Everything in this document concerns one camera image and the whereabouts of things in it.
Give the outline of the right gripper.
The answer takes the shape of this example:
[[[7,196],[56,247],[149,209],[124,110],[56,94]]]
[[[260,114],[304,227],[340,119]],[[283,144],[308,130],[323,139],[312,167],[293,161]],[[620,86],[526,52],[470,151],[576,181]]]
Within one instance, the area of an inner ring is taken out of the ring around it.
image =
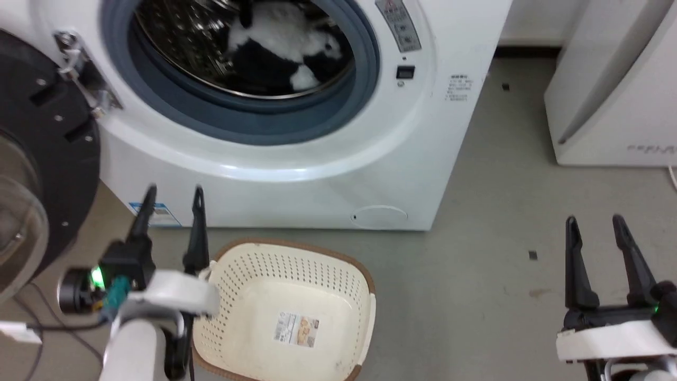
[[[675,364],[675,284],[656,284],[622,215],[612,216],[612,228],[624,259],[628,305],[599,307],[582,257],[577,219],[566,219],[565,307],[571,311],[556,336],[557,357],[585,365]]]

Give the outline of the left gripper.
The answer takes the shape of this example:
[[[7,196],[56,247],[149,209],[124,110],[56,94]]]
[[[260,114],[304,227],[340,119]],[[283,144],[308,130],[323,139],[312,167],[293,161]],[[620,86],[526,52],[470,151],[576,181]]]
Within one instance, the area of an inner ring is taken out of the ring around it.
[[[194,221],[183,257],[184,272],[155,267],[148,229],[156,196],[157,186],[150,184],[126,241],[113,241],[99,261],[106,290],[101,315],[113,320],[124,306],[138,302],[171,312],[215,316],[220,304],[217,287],[196,276],[210,262],[203,188],[196,186],[194,193]]]

